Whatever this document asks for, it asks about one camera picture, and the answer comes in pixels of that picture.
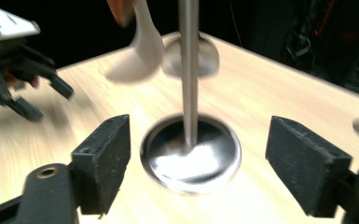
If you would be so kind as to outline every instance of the wooden table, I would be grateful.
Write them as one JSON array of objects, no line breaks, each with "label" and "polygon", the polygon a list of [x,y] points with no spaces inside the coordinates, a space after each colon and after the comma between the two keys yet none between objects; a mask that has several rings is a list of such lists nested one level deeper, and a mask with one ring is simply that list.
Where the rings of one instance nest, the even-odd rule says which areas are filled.
[{"label": "wooden table", "polygon": [[46,81],[20,95],[44,119],[32,123],[0,106],[0,203],[19,196],[25,177],[44,164],[69,163],[70,153],[99,124],[130,114],[131,161],[109,214],[81,223],[340,223],[306,217],[265,160],[272,115],[296,120],[353,156],[359,169],[359,95],[213,38],[220,70],[199,84],[199,111],[223,120],[239,137],[242,166],[220,190],[199,196],[172,193],[140,162],[140,145],[159,121],[182,111],[181,81],[162,73],[138,82],[110,82],[106,73],[125,49],[64,67],[75,90],[68,102]]}]

